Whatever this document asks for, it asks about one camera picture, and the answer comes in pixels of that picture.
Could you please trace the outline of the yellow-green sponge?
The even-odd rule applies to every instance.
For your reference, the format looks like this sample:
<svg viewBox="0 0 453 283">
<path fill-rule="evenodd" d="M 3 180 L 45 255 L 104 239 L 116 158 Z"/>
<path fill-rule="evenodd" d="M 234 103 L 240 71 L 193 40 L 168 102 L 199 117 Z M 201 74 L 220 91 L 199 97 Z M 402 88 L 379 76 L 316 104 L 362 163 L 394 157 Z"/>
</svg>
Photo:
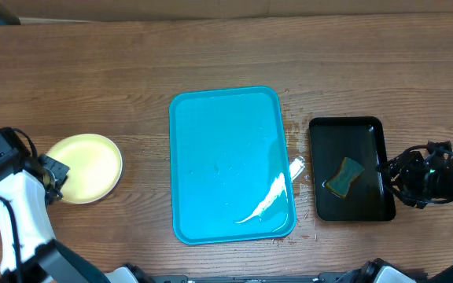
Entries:
<svg viewBox="0 0 453 283">
<path fill-rule="evenodd" d="M 363 173 L 364 167 L 357 161 L 345 157 L 335 174 L 325 182 L 324 187 L 332 194 L 345 199 L 352 183 Z"/>
</svg>

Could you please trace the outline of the yellow-green plastic plate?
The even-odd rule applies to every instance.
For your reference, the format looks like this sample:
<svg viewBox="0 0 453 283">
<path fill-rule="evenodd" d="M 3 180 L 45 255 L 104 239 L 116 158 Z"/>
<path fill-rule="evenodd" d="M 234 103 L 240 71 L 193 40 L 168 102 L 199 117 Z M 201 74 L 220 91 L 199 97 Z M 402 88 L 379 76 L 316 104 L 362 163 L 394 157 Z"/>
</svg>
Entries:
<svg viewBox="0 0 453 283">
<path fill-rule="evenodd" d="M 123 172 L 119 147 L 100 134 L 77 134 L 60 140 L 47 156 L 69 167 L 62 200 L 88 204 L 108 195 Z"/>
</svg>

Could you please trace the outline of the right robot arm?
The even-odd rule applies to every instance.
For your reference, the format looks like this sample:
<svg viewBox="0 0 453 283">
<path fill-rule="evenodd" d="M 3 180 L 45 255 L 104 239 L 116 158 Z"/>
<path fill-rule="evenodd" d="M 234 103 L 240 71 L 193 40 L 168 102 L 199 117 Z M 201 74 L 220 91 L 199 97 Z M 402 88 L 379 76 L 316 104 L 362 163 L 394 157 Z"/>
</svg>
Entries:
<svg viewBox="0 0 453 283">
<path fill-rule="evenodd" d="M 453 202 L 453 148 L 450 142 L 415 145 L 377 166 L 384 188 L 407 206 Z M 453 282 L 453 264 L 427 282 Z"/>
</svg>

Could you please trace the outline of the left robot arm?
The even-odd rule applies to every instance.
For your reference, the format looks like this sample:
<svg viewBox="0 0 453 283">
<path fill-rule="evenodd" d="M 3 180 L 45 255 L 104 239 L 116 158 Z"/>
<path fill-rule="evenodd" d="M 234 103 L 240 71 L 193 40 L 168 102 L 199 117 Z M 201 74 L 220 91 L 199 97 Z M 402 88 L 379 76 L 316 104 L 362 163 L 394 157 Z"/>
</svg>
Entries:
<svg viewBox="0 0 453 283">
<path fill-rule="evenodd" d="M 56 239 L 46 211 L 69 167 L 42 154 L 0 153 L 0 282 L 108 282 Z"/>
</svg>

